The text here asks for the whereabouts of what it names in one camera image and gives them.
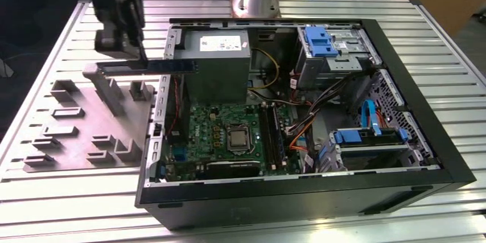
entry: motherboard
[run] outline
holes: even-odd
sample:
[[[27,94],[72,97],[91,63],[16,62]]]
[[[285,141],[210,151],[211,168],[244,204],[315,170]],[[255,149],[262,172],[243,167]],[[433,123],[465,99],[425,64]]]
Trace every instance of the motherboard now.
[[[299,155],[283,142],[290,124],[286,105],[192,106],[187,145],[172,146],[171,180],[204,179],[211,170],[218,178],[299,174]]]

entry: metal frame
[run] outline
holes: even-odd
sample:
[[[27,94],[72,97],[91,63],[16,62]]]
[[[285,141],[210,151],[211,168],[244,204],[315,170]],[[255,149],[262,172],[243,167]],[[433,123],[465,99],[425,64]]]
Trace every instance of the metal frame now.
[[[486,242],[486,219],[479,214],[486,210],[486,89],[469,68],[474,66],[467,57],[461,57],[447,36],[442,38],[439,25],[407,0],[281,0],[281,3],[285,18],[378,20],[478,181],[457,191],[425,198],[386,216],[314,219],[175,233],[164,229],[143,209],[134,207],[139,168],[27,174],[22,170],[23,163],[11,159],[22,158],[24,150],[19,142],[35,132],[36,127],[28,124],[42,119],[36,109],[50,106],[48,99],[43,98],[51,88],[48,83],[55,79],[75,79],[86,85],[80,71],[74,70],[82,70],[86,62],[106,59],[92,50],[92,30],[100,26],[88,4],[83,3],[64,29],[71,31],[63,32],[52,51],[56,61],[43,68],[48,75],[38,79],[0,145],[0,154],[8,154],[0,167],[1,239],[22,243],[39,242],[39,238],[59,242],[160,242],[168,238],[175,242],[188,238],[208,242],[306,242],[322,238],[346,242],[383,242],[385,238],[387,242]],[[144,6],[151,11],[146,17],[150,57],[163,55],[168,18],[231,16],[228,0],[144,0]],[[154,85],[159,83],[155,77],[147,76],[116,79],[118,82],[135,79],[151,80]]]

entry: blue plastic latch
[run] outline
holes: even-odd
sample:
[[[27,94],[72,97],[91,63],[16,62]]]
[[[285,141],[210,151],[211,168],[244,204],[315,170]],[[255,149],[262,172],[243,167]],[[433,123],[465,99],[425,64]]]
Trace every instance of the blue plastic latch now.
[[[409,141],[409,132],[407,132],[407,130],[405,128],[401,128],[398,130],[398,133],[401,134],[402,141],[407,142]]]
[[[339,55],[333,46],[333,37],[325,27],[306,27],[306,40],[313,57],[337,57]]]
[[[172,148],[172,154],[174,154],[174,159],[175,159],[176,162],[184,162],[186,161],[187,148],[184,148],[184,147]]]
[[[341,135],[339,131],[334,133],[334,139],[335,139],[335,143],[343,142],[343,136]]]
[[[327,146],[322,147],[321,152],[319,152],[319,159],[322,159],[323,155],[327,152]]]
[[[342,130],[339,133],[343,136],[346,143],[362,142],[362,137],[359,136],[358,130]]]

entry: gray power supply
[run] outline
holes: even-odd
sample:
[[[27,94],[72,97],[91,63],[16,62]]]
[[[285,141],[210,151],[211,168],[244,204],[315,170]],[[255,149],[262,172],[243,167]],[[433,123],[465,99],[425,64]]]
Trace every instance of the gray power supply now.
[[[176,59],[194,59],[198,73],[187,75],[192,104],[244,104],[251,49],[246,30],[188,31]]]

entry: yellow wire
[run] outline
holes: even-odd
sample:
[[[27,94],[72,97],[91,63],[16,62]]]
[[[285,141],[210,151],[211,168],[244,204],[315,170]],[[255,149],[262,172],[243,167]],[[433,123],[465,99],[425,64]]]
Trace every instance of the yellow wire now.
[[[271,61],[275,64],[277,73],[275,73],[274,80],[269,84],[262,85],[260,87],[248,88],[248,90],[269,88],[277,82],[277,80],[279,79],[279,73],[281,73],[281,67],[279,67],[279,64],[275,61],[275,58],[273,58],[273,56],[265,50],[262,50],[260,48],[252,48],[252,50],[259,51],[260,53],[263,53],[271,59]]]

